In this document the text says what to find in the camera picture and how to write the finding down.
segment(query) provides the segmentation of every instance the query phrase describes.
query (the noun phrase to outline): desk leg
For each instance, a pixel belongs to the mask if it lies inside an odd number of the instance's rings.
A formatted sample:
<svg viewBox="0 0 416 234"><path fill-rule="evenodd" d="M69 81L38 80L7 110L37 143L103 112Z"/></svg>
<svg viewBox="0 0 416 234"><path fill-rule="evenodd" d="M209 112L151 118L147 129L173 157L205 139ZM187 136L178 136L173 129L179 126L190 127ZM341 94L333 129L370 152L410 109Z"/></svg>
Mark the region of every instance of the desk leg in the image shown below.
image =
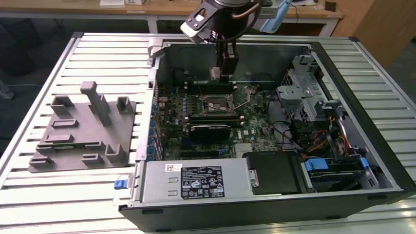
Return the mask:
<svg viewBox="0 0 416 234"><path fill-rule="evenodd" d="M54 19L55 20L55 24L59 28L65 27L65 19Z"/></svg>
<svg viewBox="0 0 416 234"><path fill-rule="evenodd" d="M329 19L327 23L323 27L323 30L321 31L319 36L321 37L331 37L333 32L338 26L338 23L339 23L339 19Z"/></svg>
<svg viewBox="0 0 416 234"><path fill-rule="evenodd" d="M158 33L158 16L147 16L150 33Z"/></svg>

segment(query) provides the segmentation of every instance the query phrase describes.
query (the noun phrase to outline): blue handle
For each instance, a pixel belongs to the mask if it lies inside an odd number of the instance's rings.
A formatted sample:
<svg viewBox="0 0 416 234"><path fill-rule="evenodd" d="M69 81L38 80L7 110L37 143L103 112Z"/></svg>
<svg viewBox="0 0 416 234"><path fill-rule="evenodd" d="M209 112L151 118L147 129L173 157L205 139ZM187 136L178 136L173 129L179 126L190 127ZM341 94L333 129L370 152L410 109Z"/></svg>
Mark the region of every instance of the blue handle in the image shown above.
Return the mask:
<svg viewBox="0 0 416 234"><path fill-rule="evenodd" d="M283 2L279 5L279 11L275 19L269 19L265 23L265 25L261 28L262 32L266 33L275 33L278 31L278 28L285 21L289 8L291 7L293 0L283 0Z"/></svg>

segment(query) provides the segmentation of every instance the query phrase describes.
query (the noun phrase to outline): circuit board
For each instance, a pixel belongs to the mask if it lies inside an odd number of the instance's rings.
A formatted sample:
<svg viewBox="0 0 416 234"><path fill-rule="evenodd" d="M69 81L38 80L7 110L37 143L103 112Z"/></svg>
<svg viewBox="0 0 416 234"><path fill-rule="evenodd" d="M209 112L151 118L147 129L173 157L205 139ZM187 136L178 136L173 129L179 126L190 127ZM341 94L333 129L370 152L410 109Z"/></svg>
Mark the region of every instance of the circuit board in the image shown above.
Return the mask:
<svg viewBox="0 0 416 234"><path fill-rule="evenodd" d="M234 158L237 157L234 145L241 143L250 143L253 151L275 151L279 149L265 113L267 107L265 92L251 95L249 103L246 103L247 97L245 95L235 95L234 103L237 106L239 105L239 108L234 110L234 114L245 116L245 118L241 128L231 129L229 140L213 144L190 143L190 127L186 117L210 115L211 112L226 115L225 107L227 105L222 103L222 96L225 97L225 95L205 95L202 98L202 95L190 95L185 89L177 88L170 98L159 99L163 101L159 102L159 107L163 109L162 126L166 132L163 160L194 159L182 156L186 152L218 152L217 158ZM206 105L203 100L211 100L214 104Z"/></svg>

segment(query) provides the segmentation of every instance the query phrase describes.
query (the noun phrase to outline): metal slotted table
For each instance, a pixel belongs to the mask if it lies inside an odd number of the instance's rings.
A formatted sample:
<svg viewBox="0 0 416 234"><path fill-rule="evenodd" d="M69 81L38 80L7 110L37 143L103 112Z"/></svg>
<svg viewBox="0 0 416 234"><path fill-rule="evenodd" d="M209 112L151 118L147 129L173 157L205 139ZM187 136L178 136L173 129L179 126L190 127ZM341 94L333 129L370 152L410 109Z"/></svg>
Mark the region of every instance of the metal slotted table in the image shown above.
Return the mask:
<svg viewBox="0 0 416 234"><path fill-rule="evenodd" d="M58 61L27 117L0 160L0 229L3 234L102 233L138 234L114 201L114 181L134 172L135 150L149 98L149 46L154 39L185 39L183 35L75 34ZM349 38L245 36L245 40L319 41L343 74L406 169L416 179L416 106L359 42ZM138 102L131 140L130 167L33 174L27 171L35 146L50 122L55 95L86 102L79 85L94 80L109 101L129 96ZM337 98L330 81L329 90ZM127 204L130 190L118 192ZM416 201L406 199L330 221L183 231L182 233L414 233Z"/></svg>

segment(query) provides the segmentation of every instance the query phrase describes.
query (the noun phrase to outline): power supply label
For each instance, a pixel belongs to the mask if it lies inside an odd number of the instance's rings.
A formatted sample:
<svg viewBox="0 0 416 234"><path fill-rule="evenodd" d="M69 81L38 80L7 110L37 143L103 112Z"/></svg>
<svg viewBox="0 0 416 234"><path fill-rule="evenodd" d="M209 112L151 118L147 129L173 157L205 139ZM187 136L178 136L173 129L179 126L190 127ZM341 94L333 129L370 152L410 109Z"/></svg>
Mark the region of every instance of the power supply label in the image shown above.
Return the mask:
<svg viewBox="0 0 416 234"><path fill-rule="evenodd" d="M222 166L182 168L182 198L226 197Z"/></svg>

